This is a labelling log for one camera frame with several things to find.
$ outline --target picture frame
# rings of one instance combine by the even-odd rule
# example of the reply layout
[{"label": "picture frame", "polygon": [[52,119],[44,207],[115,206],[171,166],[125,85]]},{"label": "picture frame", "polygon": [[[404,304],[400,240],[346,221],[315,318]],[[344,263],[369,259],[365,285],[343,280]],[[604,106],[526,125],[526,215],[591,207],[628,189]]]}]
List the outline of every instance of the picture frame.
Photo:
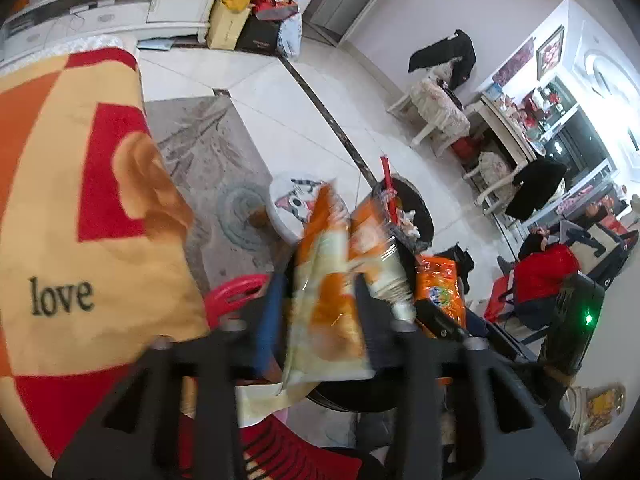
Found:
[{"label": "picture frame", "polygon": [[545,74],[553,70],[562,59],[562,46],[564,45],[564,25],[560,25],[545,43],[536,51],[536,66],[538,68],[538,81]]}]

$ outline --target red garment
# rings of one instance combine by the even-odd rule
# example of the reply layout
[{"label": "red garment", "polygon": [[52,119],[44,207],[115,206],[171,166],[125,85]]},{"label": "red garment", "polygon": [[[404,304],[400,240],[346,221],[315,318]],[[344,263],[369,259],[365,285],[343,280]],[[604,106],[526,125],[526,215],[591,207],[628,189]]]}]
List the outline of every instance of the red garment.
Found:
[{"label": "red garment", "polygon": [[542,253],[533,253],[513,269],[516,304],[555,296],[562,280],[580,270],[580,264],[566,245],[554,244]]}]

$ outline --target baseboard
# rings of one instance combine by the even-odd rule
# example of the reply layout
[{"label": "baseboard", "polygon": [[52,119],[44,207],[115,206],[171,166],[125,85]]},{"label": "baseboard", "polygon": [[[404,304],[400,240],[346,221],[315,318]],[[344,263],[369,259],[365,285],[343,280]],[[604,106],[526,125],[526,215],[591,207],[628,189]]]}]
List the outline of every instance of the baseboard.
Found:
[{"label": "baseboard", "polygon": [[340,44],[340,48],[350,54],[353,59],[360,63],[364,69],[371,74],[382,88],[384,88],[391,97],[390,102],[398,101],[404,95],[404,92],[396,86],[396,84],[389,79],[385,73],[382,72],[367,56],[359,51],[351,41],[343,41]]}]

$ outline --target cabinet drawer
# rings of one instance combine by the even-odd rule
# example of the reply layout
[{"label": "cabinet drawer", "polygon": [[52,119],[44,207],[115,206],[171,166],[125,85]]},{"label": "cabinet drawer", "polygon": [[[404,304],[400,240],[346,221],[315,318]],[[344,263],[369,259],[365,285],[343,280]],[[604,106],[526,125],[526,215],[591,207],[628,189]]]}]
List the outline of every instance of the cabinet drawer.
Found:
[{"label": "cabinet drawer", "polygon": [[213,0],[151,0],[147,21],[208,22],[209,14],[206,11],[209,3],[213,3]]},{"label": "cabinet drawer", "polygon": [[39,23],[7,38],[4,42],[4,58],[18,56],[38,46],[42,47],[47,41],[47,35],[55,22],[56,20],[49,20],[48,22]]},{"label": "cabinet drawer", "polygon": [[69,24],[69,34],[93,32],[104,28],[144,25],[149,2],[129,2],[95,9],[81,10]]}]

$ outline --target black floor tile strip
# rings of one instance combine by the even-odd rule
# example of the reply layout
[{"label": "black floor tile strip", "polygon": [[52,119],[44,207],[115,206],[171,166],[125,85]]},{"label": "black floor tile strip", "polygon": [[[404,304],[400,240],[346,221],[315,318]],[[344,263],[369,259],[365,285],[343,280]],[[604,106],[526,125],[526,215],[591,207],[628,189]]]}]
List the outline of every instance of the black floor tile strip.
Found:
[{"label": "black floor tile strip", "polygon": [[293,76],[293,79],[295,79],[296,82],[300,85],[300,88],[303,89],[306,96],[309,97],[309,99],[311,99],[311,102],[322,114],[322,117],[324,117],[324,120],[327,122],[327,124],[329,124],[331,129],[334,131],[334,134],[336,135],[336,137],[338,137],[338,139],[344,146],[344,149],[347,150],[347,152],[349,153],[349,156],[353,159],[353,161],[355,162],[356,166],[360,170],[360,173],[365,178],[367,183],[371,187],[374,187],[378,183],[378,181],[373,176],[373,173],[371,173],[371,170],[367,166],[366,162],[364,161],[360,153],[358,153],[358,150],[356,150],[356,147],[349,140],[349,137],[347,137],[347,135],[344,133],[344,130],[335,121],[335,119],[329,113],[329,110],[327,110],[324,107],[324,105],[322,104],[322,101],[318,98],[318,96],[314,93],[314,91],[306,83],[306,81],[302,78],[302,76],[298,73],[298,71],[293,67],[293,65],[283,57],[280,58],[280,61],[282,62],[284,67],[289,71],[289,73]]}]

